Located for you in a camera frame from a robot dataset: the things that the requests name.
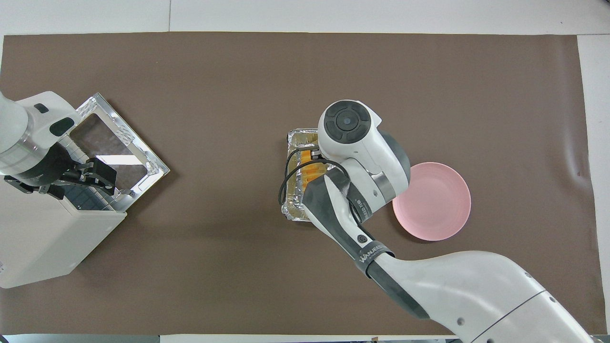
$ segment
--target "black cable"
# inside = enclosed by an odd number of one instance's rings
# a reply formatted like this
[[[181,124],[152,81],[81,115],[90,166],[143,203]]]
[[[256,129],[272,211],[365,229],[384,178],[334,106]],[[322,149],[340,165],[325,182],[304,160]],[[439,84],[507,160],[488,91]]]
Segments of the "black cable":
[[[297,170],[306,167],[308,165],[312,165],[312,164],[316,164],[316,163],[322,163],[322,164],[332,164],[335,167],[341,169],[341,171],[343,172],[343,174],[345,174],[345,176],[349,179],[349,174],[347,173],[347,170],[345,170],[345,168],[340,165],[339,163],[335,162],[335,161],[330,161],[327,159],[317,159],[315,161],[309,161],[309,162],[305,162],[303,164],[299,164],[298,166],[296,166],[296,168],[294,168],[285,178],[284,178],[284,182],[282,182],[282,186],[279,188],[279,193],[278,193],[278,203],[280,205],[284,204],[284,201],[286,200],[286,187],[288,187],[288,180],[296,173]]]
[[[298,151],[300,151],[300,152],[303,152],[303,151],[314,151],[314,150],[318,150],[318,149],[319,149],[318,146],[314,145],[314,146],[308,146],[307,148],[295,148],[293,151],[291,151],[290,154],[288,155],[288,158],[286,159],[286,168],[284,168],[284,177],[286,177],[286,175],[288,175],[288,163],[290,163],[290,159]]]

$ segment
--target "black button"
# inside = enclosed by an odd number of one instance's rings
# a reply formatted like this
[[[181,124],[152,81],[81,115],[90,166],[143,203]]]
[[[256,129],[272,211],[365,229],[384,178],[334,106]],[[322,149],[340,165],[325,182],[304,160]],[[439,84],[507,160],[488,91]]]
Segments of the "black button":
[[[339,129],[337,128],[337,125],[335,125],[335,123],[333,123],[332,121],[327,121],[325,126],[326,126],[326,133],[328,133],[328,135],[330,135],[335,140],[341,139],[341,136],[343,136],[343,134],[341,133],[341,131],[339,131]]]
[[[45,105],[43,105],[43,104],[36,104],[36,105],[34,105],[34,107],[35,107],[35,108],[36,108],[36,109],[37,109],[37,110],[38,110],[40,113],[47,113],[47,112],[49,112],[49,109],[48,109],[48,108],[46,108],[46,106],[45,106]]]
[[[49,131],[53,135],[61,137],[72,126],[74,126],[74,120],[72,120],[72,118],[64,118],[53,123],[51,127],[49,127]]]
[[[371,116],[368,114],[366,107],[364,107],[363,105],[359,103],[352,103],[351,109],[358,113],[358,116],[360,116],[360,120],[369,121],[371,119]]]
[[[326,110],[326,115],[329,117],[334,117],[337,113],[342,110],[348,108],[350,106],[351,101],[339,101],[338,103],[333,104],[331,107]]]
[[[358,114],[347,109],[337,115],[337,126],[343,131],[352,131],[358,126]]]
[[[358,128],[355,131],[347,134],[347,141],[348,141],[348,143],[356,143],[360,139],[364,138],[364,135],[366,135],[366,133],[367,133],[367,126],[360,125],[360,126],[358,126]]]

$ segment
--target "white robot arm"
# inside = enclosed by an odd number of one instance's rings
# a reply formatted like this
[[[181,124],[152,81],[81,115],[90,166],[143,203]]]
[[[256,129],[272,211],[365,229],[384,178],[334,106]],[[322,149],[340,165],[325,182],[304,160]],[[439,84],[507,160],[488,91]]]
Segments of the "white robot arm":
[[[81,117],[67,101],[44,92],[17,102],[0,93],[0,175],[24,193],[63,198],[61,186],[114,192],[117,173],[96,158],[78,164],[58,143]]]
[[[353,100],[338,101],[322,114],[320,151],[348,175],[334,168],[307,185],[303,204],[314,225],[407,312],[439,322],[463,342],[594,342],[543,286],[504,256],[463,251],[403,261],[361,227],[409,184],[409,160],[377,130],[380,122]]]

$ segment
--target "brown mat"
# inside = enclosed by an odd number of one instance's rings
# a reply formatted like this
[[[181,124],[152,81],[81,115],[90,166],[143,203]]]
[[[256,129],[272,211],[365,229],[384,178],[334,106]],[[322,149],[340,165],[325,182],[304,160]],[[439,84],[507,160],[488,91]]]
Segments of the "brown mat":
[[[351,98],[472,192],[457,236],[417,241],[386,206],[366,223],[378,240],[403,259],[509,256],[605,333],[579,68],[574,36],[6,37],[5,96],[100,92],[172,172],[72,274],[0,290],[0,332],[448,333],[276,204],[286,132]]]

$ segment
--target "foil container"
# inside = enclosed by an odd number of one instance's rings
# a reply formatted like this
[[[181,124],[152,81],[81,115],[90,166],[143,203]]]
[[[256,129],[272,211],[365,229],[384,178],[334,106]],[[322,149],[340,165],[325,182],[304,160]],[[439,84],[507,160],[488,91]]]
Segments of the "foil container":
[[[318,129],[294,129],[288,132],[286,140],[288,142],[287,156],[294,150],[316,150],[318,147]],[[287,171],[290,172],[304,161],[307,162],[309,160],[310,151],[298,151],[288,161]],[[327,164],[321,164],[318,167],[321,167],[320,175],[323,175],[323,172],[326,170],[334,168],[333,165]],[[310,181],[311,177],[316,177],[317,173],[308,176],[307,171],[304,169],[305,168],[298,170],[295,175],[288,180],[286,185],[286,199],[282,204],[282,213],[287,219],[295,222],[310,222],[303,207],[303,193],[307,182]]]
[[[99,93],[78,109],[81,122],[59,143],[74,161],[97,157],[117,171],[112,196],[93,187],[64,186],[78,210],[125,212],[170,169]]]

